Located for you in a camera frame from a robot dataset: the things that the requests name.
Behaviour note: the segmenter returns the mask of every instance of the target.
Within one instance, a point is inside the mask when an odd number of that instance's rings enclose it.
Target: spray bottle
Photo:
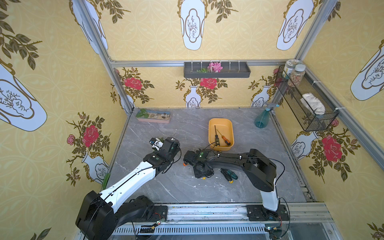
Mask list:
[[[255,126],[258,128],[265,128],[268,125],[269,122],[269,111],[271,111],[271,108],[278,107],[279,104],[269,103],[265,110],[256,117],[255,119]]]

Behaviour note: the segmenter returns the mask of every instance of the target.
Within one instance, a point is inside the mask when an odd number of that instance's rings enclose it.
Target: wall shelf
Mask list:
[[[210,61],[201,62],[184,62],[185,78],[249,78],[251,69],[247,62],[241,61],[222,61],[223,69],[219,73],[202,73],[197,72],[202,68],[207,69]]]
[[[285,79],[281,76],[284,66],[279,67],[278,77],[276,79],[276,86],[283,95],[285,101],[288,103],[296,119],[299,121],[304,131],[323,131],[331,124],[331,122],[339,114],[338,110],[335,110],[333,103],[327,98],[327,96],[317,87],[316,84],[308,77],[304,75],[300,84],[291,87],[288,85],[289,79]],[[302,96],[305,93],[312,93],[318,98],[325,107],[324,114],[315,114],[314,109],[310,106],[306,108],[302,103]]]

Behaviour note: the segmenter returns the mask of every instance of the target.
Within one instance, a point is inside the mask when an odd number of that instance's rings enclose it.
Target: orange screwdriver handle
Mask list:
[[[225,143],[229,146],[231,143],[229,142],[228,139],[226,139],[223,135],[221,135],[221,138],[224,139]]]

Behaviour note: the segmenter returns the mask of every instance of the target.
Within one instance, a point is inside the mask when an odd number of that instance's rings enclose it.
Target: zip tie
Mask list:
[[[321,81],[313,81],[312,86],[314,83],[321,83]]]
[[[339,109],[342,109],[342,108],[335,108],[335,112],[336,112],[336,110],[339,110]]]

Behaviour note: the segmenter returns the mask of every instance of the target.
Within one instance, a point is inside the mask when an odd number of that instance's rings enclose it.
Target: orange handle screwdriver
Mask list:
[[[228,139],[226,139],[220,132],[219,134],[221,135],[221,138],[224,139],[225,143],[229,146],[231,145],[230,141]]]

